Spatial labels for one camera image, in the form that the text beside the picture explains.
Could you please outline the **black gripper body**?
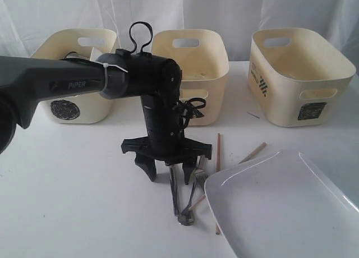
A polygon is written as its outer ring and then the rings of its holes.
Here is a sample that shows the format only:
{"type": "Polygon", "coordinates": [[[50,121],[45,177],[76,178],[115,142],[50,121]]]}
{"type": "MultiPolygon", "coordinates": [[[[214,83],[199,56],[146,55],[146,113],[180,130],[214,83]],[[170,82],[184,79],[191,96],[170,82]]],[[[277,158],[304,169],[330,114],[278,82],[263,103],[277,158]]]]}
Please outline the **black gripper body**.
{"type": "Polygon", "coordinates": [[[189,121],[204,116],[200,109],[206,106],[205,99],[176,100],[166,106],[159,95],[143,95],[141,105],[147,136],[125,139],[121,145],[123,153],[135,152],[168,164],[201,155],[211,159],[212,145],[185,137],[189,121]]]}

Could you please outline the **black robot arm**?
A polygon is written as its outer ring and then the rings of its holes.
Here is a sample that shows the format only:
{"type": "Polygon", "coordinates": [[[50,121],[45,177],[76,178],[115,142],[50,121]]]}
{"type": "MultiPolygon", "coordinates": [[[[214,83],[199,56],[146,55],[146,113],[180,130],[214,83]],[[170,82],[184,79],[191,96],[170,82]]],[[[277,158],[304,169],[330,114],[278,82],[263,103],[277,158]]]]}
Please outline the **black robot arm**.
{"type": "Polygon", "coordinates": [[[17,127],[28,128],[37,105],[45,100],[88,93],[106,99],[138,96],[147,135],[125,139],[121,149],[134,152],[135,164],[151,181],[156,161],[181,164],[185,180],[198,157],[210,159],[212,146],[188,139],[189,121],[202,117],[203,98],[180,100],[182,70],[175,60],[124,49],[102,54],[96,61],[1,57],[1,149],[10,144],[17,127]]]}

